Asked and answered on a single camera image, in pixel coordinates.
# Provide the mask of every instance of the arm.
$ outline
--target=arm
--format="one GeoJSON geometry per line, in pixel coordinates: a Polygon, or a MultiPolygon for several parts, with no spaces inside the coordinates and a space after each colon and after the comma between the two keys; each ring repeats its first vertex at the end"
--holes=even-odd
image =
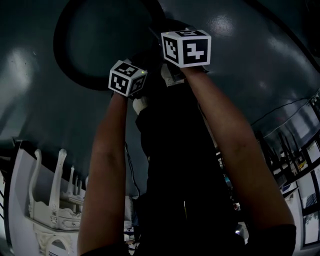
{"type": "Polygon", "coordinates": [[[123,241],[127,99],[115,93],[92,148],[78,236],[78,254],[123,241]]]}
{"type": "Polygon", "coordinates": [[[246,118],[204,72],[196,68],[181,70],[208,121],[227,174],[254,228],[294,224],[246,118]]]}

